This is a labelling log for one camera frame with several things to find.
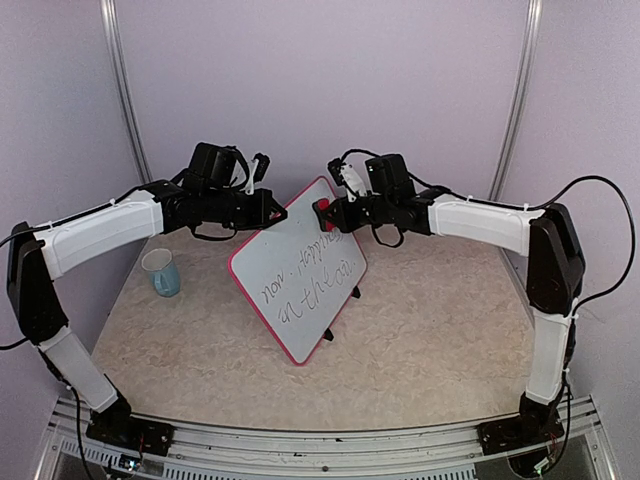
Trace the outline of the red black whiteboard eraser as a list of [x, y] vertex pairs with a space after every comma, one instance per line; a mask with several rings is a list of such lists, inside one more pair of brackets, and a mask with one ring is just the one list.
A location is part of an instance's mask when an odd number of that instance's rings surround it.
[[320, 198], [312, 204], [312, 209], [319, 221], [324, 221], [324, 212], [329, 208], [330, 201], [328, 198]]

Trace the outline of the pink framed whiteboard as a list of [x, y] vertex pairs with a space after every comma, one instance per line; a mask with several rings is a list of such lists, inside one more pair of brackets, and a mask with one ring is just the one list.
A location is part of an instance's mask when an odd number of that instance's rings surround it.
[[251, 235], [228, 271], [289, 360], [308, 362], [367, 271], [352, 234], [323, 232], [313, 211], [335, 194], [320, 176], [286, 206], [288, 217]]

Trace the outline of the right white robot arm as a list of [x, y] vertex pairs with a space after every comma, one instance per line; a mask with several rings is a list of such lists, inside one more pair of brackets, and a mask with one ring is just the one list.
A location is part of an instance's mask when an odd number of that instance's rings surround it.
[[328, 172], [346, 193], [314, 203], [322, 231], [377, 231], [390, 225], [400, 235], [411, 232], [491, 245], [520, 261], [523, 270], [516, 277], [530, 309], [534, 343], [522, 401], [528, 408], [515, 416], [511, 433], [520, 443], [535, 442], [551, 424], [544, 407], [554, 405], [565, 387], [586, 269], [568, 209], [557, 201], [515, 206], [463, 196], [419, 179], [399, 154], [370, 153], [365, 167], [368, 177], [362, 179], [346, 156], [328, 163]]

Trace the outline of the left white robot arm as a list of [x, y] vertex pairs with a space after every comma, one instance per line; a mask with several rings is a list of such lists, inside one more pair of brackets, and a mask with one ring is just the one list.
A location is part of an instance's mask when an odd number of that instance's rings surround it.
[[125, 245], [205, 223], [233, 233], [267, 229], [287, 217], [269, 189], [259, 187], [270, 165], [258, 153], [246, 160], [234, 146], [199, 143], [187, 168], [171, 180], [136, 186], [119, 198], [62, 220], [22, 222], [4, 239], [9, 248], [7, 295], [31, 343], [89, 408], [102, 430], [121, 445], [140, 434], [137, 418], [72, 332], [54, 287], [76, 267]]

